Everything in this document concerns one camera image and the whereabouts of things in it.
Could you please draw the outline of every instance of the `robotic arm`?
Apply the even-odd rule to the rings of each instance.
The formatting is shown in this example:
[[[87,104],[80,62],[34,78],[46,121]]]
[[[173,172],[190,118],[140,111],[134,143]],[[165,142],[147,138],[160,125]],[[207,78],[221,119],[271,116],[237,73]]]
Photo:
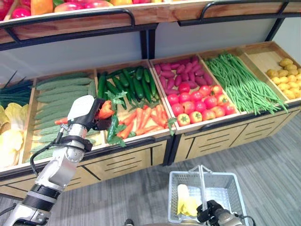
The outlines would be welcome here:
[[[110,126],[110,119],[100,121],[96,118],[103,103],[103,100],[91,95],[74,101],[68,114],[68,126],[62,125],[56,140],[46,147],[55,147],[53,159],[39,174],[34,186],[15,207],[4,226],[47,223],[52,207],[74,176],[84,153],[91,151],[92,144],[85,139],[87,132],[90,129],[104,130]],[[67,130],[68,135],[62,137],[64,130]]]

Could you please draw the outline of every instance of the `gray carpet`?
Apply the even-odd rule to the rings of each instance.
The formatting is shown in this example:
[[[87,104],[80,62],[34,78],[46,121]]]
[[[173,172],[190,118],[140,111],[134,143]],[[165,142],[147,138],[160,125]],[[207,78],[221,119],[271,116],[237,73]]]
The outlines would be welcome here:
[[[237,175],[247,214],[258,226],[301,225],[301,114],[273,137],[65,192],[47,225],[119,226],[126,218],[138,226],[167,222],[169,172],[198,164]],[[0,198],[0,211],[12,203]],[[0,217],[0,225],[7,217]]]

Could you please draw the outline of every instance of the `wire basket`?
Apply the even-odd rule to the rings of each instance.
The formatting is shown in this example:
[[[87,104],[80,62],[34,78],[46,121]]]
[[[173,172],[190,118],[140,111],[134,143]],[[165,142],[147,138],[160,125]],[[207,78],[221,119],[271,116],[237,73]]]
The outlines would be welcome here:
[[[215,200],[228,209],[231,213],[246,215],[244,201],[235,174],[212,172],[208,168],[196,166],[189,171],[171,171],[169,174],[168,191],[168,221],[181,223],[187,219],[193,219],[199,223],[196,217],[183,214],[177,215],[178,210],[178,185],[188,187],[189,196],[196,199],[197,204],[203,204],[203,210],[207,209],[208,200]]]

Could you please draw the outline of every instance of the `white wall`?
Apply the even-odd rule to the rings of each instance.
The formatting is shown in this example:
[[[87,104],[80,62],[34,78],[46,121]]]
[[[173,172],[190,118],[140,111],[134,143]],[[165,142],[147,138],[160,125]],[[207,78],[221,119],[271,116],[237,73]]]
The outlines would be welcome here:
[[[161,23],[156,58],[264,41],[275,20],[253,20],[179,27]],[[301,19],[285,19],[275,40],[301,62]],[[139,33],[124,33],[48,43],[0,52],[0,83],[91,68],[141,58]]]

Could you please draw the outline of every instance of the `yellow potato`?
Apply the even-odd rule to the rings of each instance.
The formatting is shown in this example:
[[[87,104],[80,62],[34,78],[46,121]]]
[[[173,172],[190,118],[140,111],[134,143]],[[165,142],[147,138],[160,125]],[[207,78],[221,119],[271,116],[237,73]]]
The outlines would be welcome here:
[[[289,75],[288,77],[288,81],[297,81],[297,78],[296,78],[296,76],[294,76],[294,75]]]
[[[296,65],[287,65],[284,67],[285,70],[296,70],[297,66]]]
[[[297,75],[298,74],[298,71],[296,69],[292,69],[292,70],[289,70],[288,71],[288,75]]]
[[[288,71],[287,70],[278,70],[278,75],[279,77],[282,77],[282,76],[287,76],[288,75]]]
[[[294,94],[292,91],[288,90],[288,89],[287,89],[287,90],[284,90],[283,93],[284,93],[284,94],[287,96],[287,98],[289,98],[290,100],[296,98],[295,94]]]
[[[274,69],[268,69],[267,71],[267,75],[270,77],[270,78],[274,78],[274,77],[278,77],[278,72]]]
[[[280,83],[278,85],[279,89],[281,89],[281,91],[284,91],[284,90],[287,90],[290,88],[290,86],[288,84],[285,84],[285,83]]]
[[[290,81],[288,83],[288,85],[290,86],[290,88],[298,88],[299,89],[299,85],[296,82]]]
[[[300,97],[301,91],[298,88],[291,88],[289,90],[294,93],[294,95],[296,96],[296,98]]]
[[[280,77],[280,83],[288,83],[288,78],[283,76],[283,77]]]
[[[292,65],[293,62],[292,62],[291,59],[284,58],[284,59],[282,59],[282,60],[279,62],[279,64],[280,64],[280,66],[285,67],[285,66],[287,66],[287,65]]]
[[[279,84],[281,83],[280,78],[278,78],[278,77],[272,78],[272,81],[273,81],[276,85],[279,85]]]

